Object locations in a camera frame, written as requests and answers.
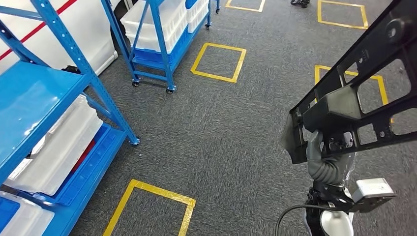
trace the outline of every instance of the blue storage tray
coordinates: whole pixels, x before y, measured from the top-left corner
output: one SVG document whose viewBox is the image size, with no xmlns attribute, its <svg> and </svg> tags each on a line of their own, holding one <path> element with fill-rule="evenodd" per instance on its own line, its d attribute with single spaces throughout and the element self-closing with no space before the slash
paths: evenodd
<svg viewBox="0 0 417 236">
<path fill-rule="evenodd" d="M 176 62 L 181 59 L 181 48 L 187 46 L 186 44 L 188 42 L 188 38 L 189 34 L 187 26 L 185 27 L 184 32 L 178 39 L 178 42 L 175 44 L 171 53 L 168 54 L 168 64 L 170 67 L 174 66 Z M 162 54 L 154 50 L 135 48 L 135 58 L 133 59 L 133 61 L 144 66 L 149 66 L 157 69 L 165 69 Z"/>
<path fill-rule="evenodd" d="M 198 0 L 185 0 L 185 8 L 190 9 Z"/>
<path fill-rule="evenodd" d="M 109 149 L 109 145 L 111 145 L 113 140 L 116 138 L 116 135 L 114 134 L 107 135 L 110 129 L 110 125 L 103 123 L 94 137 L 94 147 L 91 149 L 78 169 L 67 176 L 58 191 L 53 196 L 49 196 L 44 193 L 28 193 L 25 191 L 20 191 L 19 196 L 25 198 L 33 197 L 43 202 L 60 204 L 63 206 L 71 205 L 72 201 L 85 184 L 85 179 L 89 178 L 89 176 L 94 173 L 94 169 L 97 164 L 103 159 L 106 151 Z"/>
<path fill-rule="evenodd" d="M 20 203 L 0 197 L 0 233 L 16 214 Z"/>
</svg>

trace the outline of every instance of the white wall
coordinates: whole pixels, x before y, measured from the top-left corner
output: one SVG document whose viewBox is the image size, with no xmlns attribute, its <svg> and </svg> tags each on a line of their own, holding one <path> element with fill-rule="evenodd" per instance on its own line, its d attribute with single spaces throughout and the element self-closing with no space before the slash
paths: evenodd
<svg viewBox="0 0 417 236">
<path fill-rule="evenodd" d="M 55 10 L 73 1 L 50 0 Z M 116 7 L 119 1 L 111 2 Z M 35 11 L 29 0 L 0 0 L 0 5 Z M 60 18 L 97 74 L 117 57 L 110 35 L 110 23 L 100 0 L 75 0 L 60 14 Z M 20 40 L 41 23 L 5 14 L 0 14 L 0 19 Z M 67 65 L 75 65 L 47 26 L 30 37 L 24 45 L 53 68 L 62 69 Z M 8 49 L 0 40 L 0 55 Z M 0 73 L 17 60 L 18 57 L 14 53 L 1 59 Z"/>
</svg>

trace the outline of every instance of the white plastic bin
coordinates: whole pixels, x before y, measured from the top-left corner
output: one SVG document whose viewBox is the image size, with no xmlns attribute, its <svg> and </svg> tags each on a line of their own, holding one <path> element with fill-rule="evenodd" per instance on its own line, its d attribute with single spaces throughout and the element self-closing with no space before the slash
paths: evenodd
<svg viewBox="0 0 417 236">
<path fill-rule="evenodd" d="M 0 236 L 42 236 L 54 218 L 53 212 L 19 196 L 0 191 L 0 198 L 12 200 L 20 205 L 0 232 Z"/>
<path fill-rule="evenodd" d="M 4 184 L 54 195 L 102 124 L 86 98 L 78 96 Z"/>
<path fill-rule="evenodd" d="M 189 24 L 193 22 L 194 18 L 199 15 L 201 11 L 204 11 L 204 8 L 207 8 L 207 12 L 209 11 L 209 0 L 196 1 L 190 9 L 187 9 L 187 22 Z"/>
<path fill-rule="evenodd" d="M 130 45 L 133 45 L 145 3 L 145 1 L 139 0 L 120 20 L 126 29 L 126 36 L 130 40 Z M 164 41 L 169 54 L 187 26 L 185 0 L 165 0 L 159 6 L 159 13 Z M 136 48 L 161 52 L 150 8 L 148 8 L 144 18 Z"/>
<path fill-rule="evenodd" d="M 200 12 L 194 16 L 194 18 L 188 22 L 188 32 L 193 33 L 198 25 L 201 23 L 202 20 L 204 20 L 204 17 L 209 12 L 209 7 L 207 5 L 203 6 L 203 8 L 200 10 Z"/>
</svg>

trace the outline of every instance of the floor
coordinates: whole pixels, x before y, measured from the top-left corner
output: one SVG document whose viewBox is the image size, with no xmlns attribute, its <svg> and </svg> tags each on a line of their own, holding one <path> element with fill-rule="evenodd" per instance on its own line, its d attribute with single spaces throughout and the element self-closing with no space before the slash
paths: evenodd
<svg viewBox="0 0 417 236">
<path fill-rule="evenodd" d="M 232 0 L 230 5 L 258 9 L 261 1 Z M 389 4 L 343 1 L 365 5 L 369 24 Z M 289 0 L 265 0 L 262 12 L 225 7 L 225 0 L 221 5 L 210 30 L 199 32 L 176 70 L 176 93 L 146 84 L 132 87 L 122 57 L 100 76 L 141 144 L 122 146 L 72 236 L 103 235 L 131 179 L 195 199 L 188 236 L 269 236 L 285 208 L 304 203 L 312 182 L 306 165 L 292 165 L 278 144 L 286 114 L 313 87 L 315 65 L 332 66 L 363 29 L 319 23 L 316 0 L 306 9 Z M 359 7 L 324 2 L 322 20 L 363 25 Z M 206 42 L 247 50 L 237 83 L 190 72 Z M 239 52 L 208 48 L 197 70 L 230 77 L 238 57 Z M 325 71 L 320 69 L 321 76 Z M 407 93 L 401 65 L 378 74 L 389 101 Z M 382 105 L 376 80 L 361 91 L 363 104 Z M 393 122 L 407 129 L 416 117 Z M 385 177 L 398 196 L 371 213 L 357 214 L 356 235 L 417 235 L 416 152 L 412 142 L 357 155 L 350 182 Z M 135 188 L 112 235 L 179 235 L 185 208 Z M 284 218 L 282 235 L 306 235 L 301 215 L 294 210 Z"/>
</svg>

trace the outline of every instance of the black bracket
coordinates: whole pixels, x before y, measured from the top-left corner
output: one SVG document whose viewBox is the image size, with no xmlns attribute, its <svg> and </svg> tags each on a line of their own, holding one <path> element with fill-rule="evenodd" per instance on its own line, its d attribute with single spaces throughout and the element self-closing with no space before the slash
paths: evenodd
<svg viewBox="0 0 417 236">
<path fill-rule="evenodd" d="M 281 139 L 293 164 L 307 161 L 303 127 L 324 137 L 322 157 L 373 149 L 417 139 L 417 131 L 395 135 L 390 119 L 397 113 L 417 108 L 417 4 L 415 0 L 393 0 L 368 30 L 288 115 Z M 400 59 L 411 84 L 410 92 L 390 103 L 364 113 L 357 95 L 359 86 L 379 70 Z M 356 64 L 358 75 L 346 82 L 344 72 Z M 314 100 L 318 102 L 310 107 Z M 377 141 L 361 144 L 358 129 L 372 124 Z M 350 148 L 330 150 L 329 141 L 350 132 Z"/>
</svg>

